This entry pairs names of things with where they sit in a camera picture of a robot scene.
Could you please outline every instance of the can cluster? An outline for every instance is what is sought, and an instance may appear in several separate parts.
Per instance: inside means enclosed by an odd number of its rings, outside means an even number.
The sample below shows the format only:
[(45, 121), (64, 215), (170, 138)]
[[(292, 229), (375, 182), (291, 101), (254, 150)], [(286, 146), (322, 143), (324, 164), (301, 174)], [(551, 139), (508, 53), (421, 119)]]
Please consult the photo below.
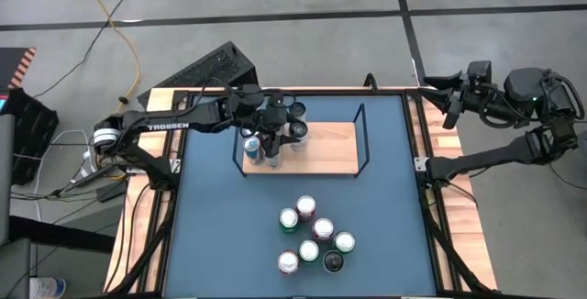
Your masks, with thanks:
[(314, 219), (316, 201), (309, 195), (297, 200), (295, 208), (284, 208), (279, 214), (280, 227), (285, 233), (293, 233), (302, 223), (312, 226), (312, 239), (303, 241), (298, 250), (287, 249), (280, 254), (277, 267), (282, 273), (293, 274), (301, 263), (313, 263), (319, 260), (319, 244), (327, 248), (322, 258), (322, 265), (328, 272), (339, 272), (344, 266), (344, 254), (355, 248), (355, 238), (347, 231), (335, 234), (334, 224), (325, 217)]
[[(305, 122), (305, 105), (303, 103), (295, 102), (288, 108), (288, 113), (296, 120), (290, 124), (287, 133), (292, 138), (297, 138), (300, 141), (288, 144), (294, 152), (305, 150), (308, 138), (308, 126)], [(243, 149), (247, 154), (247, 159), (253, 165), (261, 165), (264, 161), (272, 168), (279, 168), (282, 165), (281, 153), (275, 156), (269, 156), (261, 146), (260, 133), (247, 133), (249, 137), (243, 141)]]

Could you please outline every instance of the wooden tray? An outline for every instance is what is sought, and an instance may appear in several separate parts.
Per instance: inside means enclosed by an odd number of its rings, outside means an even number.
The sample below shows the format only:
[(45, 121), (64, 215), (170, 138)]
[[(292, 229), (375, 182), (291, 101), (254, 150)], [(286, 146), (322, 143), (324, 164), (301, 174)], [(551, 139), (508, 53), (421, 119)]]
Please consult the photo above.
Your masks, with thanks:
[(310, 122), (307, 146), (293, 151), (282, 146), (282, 166), (273, 169), (265, 162), (253, 165), (243, 154), (246, 174), (356, 174), (359, 171), (357, 137), (352, 122)]

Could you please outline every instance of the gray concrete floor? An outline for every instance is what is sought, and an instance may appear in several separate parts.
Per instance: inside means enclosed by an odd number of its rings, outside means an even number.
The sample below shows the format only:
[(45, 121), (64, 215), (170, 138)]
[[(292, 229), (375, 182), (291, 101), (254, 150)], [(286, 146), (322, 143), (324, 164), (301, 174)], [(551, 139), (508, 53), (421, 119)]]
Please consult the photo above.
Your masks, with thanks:
[[(117, 0), (105, 0), (112, 8)], [(470, 6), (584, 4), (586, 0), (407, 0), (411, 9)], [(397, 0), (126, 0), (121, 19), (208, 17), (305, 11), (398, 9)], [(94, 0), (0, 0), (0, 24), (103, 20)], [(449, 74), (469, 61), (493, 61), (501, 83), (519, 67), (550, 67), (572, 79), (587, 101), (587, 13), (551, 12), (413, 17), (426, 73)], [(0, 32), (1, 47), (36, 47), (24, 81), (38, 93), (81, 59), (97, 29)], [(246, 24), (123, 28), (138, 48), (143, 92), (210, 50), (233, 40), (256, 64), (263, 85), (356, 85), (373, 72), (381, 85), (415, 85), (400, 17)], [(40, 100), (56, 109), (59, 130), (93, 124), (116, 108), (134, 78), (132, 56), (111, 29), (90, 60)], [(133, 102), (130, 107), (139, 108)], [(484, 127), (475, 115), (459, 122), (465, 153), (502, 146), (521, 130)], [(63, 141), (80, 142), (81, 138)], [(81, 160), (81, 148), (52, 151), (41, 174), (42, 193), (63, 186)], [(573, 151), (555, 163), (569, 181), (587, 185), (585, 160)], [(473, 180), (482, 226), (499, 287), (506, 293), (583, 298), (587, 293), (587, 192), (561, 183), (548, 168), (507, 165)], [(45, 221), (80, 205), (43, 204)], [(75, 217), (104, 210), (93, 205)], [(15, 215), (36, 217), (33, 204), (13, 203)], [(95, 275), (96, 280), (104, 276)]]

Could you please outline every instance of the blue table surface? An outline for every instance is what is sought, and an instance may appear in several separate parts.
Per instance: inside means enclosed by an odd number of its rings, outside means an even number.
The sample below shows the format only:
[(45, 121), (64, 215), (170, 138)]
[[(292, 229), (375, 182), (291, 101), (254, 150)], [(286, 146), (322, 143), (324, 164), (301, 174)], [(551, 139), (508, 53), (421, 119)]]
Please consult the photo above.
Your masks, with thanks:
[[(352, 121), (365, 104), (371, 161), (352, 176), (249, 175), (231, 161), (234, 129), (191, 131), (173, 227), (165, 297), (380, 296), (435, 293), (414, 164), (399, 96), (298, 97), (308, 121)], [(357, 135), (364, 160), (362, 124)], [(357, 246), (344, 269), (320, 263), (294, 275), (277, 269), (285, 249), (311, 237), (304, 224), (282, 233), (278, 216), (297, 198), (316, 200), (316, 217), (351, 232)], [(321, 255), (326, 251), (321, 246)]]

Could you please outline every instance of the wooden board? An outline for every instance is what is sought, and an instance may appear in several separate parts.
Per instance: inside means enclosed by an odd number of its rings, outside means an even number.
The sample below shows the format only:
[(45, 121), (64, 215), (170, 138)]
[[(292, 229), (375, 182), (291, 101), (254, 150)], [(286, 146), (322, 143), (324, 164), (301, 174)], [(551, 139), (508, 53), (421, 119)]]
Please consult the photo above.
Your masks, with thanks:
[(248, 174), (356, 174), (359, 171), (355, 124), (309, 122), (305, 150), (282, 146), (282, 166), (253, 165), (243, 156), (242, 170)]
[[(287, 87), (283, 88), (288, 91), (303, 91), (303, 90), (370, 90), (370, 87)], [(413, 89), (410, 87), (380, 87), (380, 90), (387, 89)], [(151, 90), (149, 100), (149, 111), (155, 110), (170, 110), (172, 108), (172, 99), (174, 91), (200, 91), (201, 88), (156, 88)], [(206, 88), (206, 91), (222, 91), (223, 88)], [(462, 155), (460, 149), (459, 134), (456, 129), (446, 130), (442, 128), (444, 116), (430, 103), (424, 102), (426, 124), (430, 139), (432, 141), (433, 151), (435, 156), (444, 157), (458, 157)], [(418, 124), (418, 118), (414, 108), (415, 104), (410, 104), (410, 113), (412, 114), (412, 121), (414, 124), (414, 131), (417, 141), (417, 147), (420, 156), (426, 156), (424, 153), (424, 141), (422, 133)], [(165, 132), (151, 132), (148, 134), (142, 134), (139, 140), (139, 145), (147, 150), (154, 156), (160, 156), (162, 154), (162, 147), (165, 141)], [(174, 132), (172, 150), (177, 150), (179, 147), (179, 131)], [(134, 204), (137, 202), (137, 197), (147, 182), (145, 175), (138, 175), (130, 180), (127, 190), (126, 209), (131, 211)], [(471, 182), (469, 177), (466, 175), (460, 175), (455, 178), (454, 183), (463, 189), (467, 190), (472, 194)], [(130, 263), (132, 266), (135, 260), (138, 258), (145, 246), (145, 238), (147, 236), (147, 226), (150, 221), (150, 214), (152, 211), (152, 201), (154, 193), (147, 191), (141, 197), (137, 213), (135, 215), (135, 224), (132, 237), (132, 249), (130, 254)], [(475, 208), (473, 202), (470, 199), (458, 193), (457, 191), (450, 190), (449, 188), (444, 189), (443, 198), (446, 205), (446, 212), (449, 218), (450, 235), (452, 238), (453, 246), (459, 255), (463, 258), (465, 263), (471, 268), (471, 270), (477, 275), (479, 280), (490, 288), (496, 288), (495, 279), (493, 277), (493, 269), (489, 260), (489, 254), (485, 245), (485, 238), (482, 233), (481, 220), (479, 214)], [(167, 202), (169, 196), (164, 194), (160, 215), (158, 216), (159, 223), (161, 222), (163, 215), (167, 209)], [(126, 213), (124, 219), (121, 217), (121, 223), (116, 234), (116, 244), (112, 253), (110, 266), (106, 281), (110, 280), (110, 277), (115, 273), (116, 262), (118, 261), (119, 254), (123, 254), (123, 258), (120, 261), (120, 266), (116, 272), (115, 278), (112, 281), (111, 286), (108, 289), (112, 289), (118, 285), (118, 283), (124, 277), (124, 270), (126, 268), (126, 255), (128, 253), (129, 230), (130, 230), (130, 213)], [(121, 229), (125, 228), (125, 237), (121, 238)], [(445, 289), (450, 289), (450, 274), (448, 268), (447, 258), (442, 252), (441, 247), (437, 247), (438, 258), (441, 265), (441, 273), (444, 281)], [(147, 278), (147, 291), (153, 291), (155, 289), (155, 280), (159, 268), (159, 259), (161, 256), (161, 246), (155, 251), (151, 259), (149, 275)]]

